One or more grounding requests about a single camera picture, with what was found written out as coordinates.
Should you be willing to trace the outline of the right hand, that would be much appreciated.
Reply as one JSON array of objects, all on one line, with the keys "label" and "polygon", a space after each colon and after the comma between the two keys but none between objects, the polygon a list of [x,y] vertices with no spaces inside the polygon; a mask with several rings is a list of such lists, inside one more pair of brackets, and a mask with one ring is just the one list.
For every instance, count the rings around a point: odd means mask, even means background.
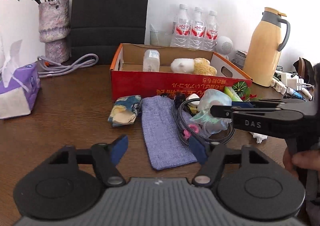
[{"label": "right hand", "polygon": [[319,150],[298,152],[294,155],[289,153],[289,149],[286,148],[283,155],[283,164],[287,171],[298,178],[296,168],[302,168],[306,170],[314,170],[319,174],[320,171],[320,155]]}]

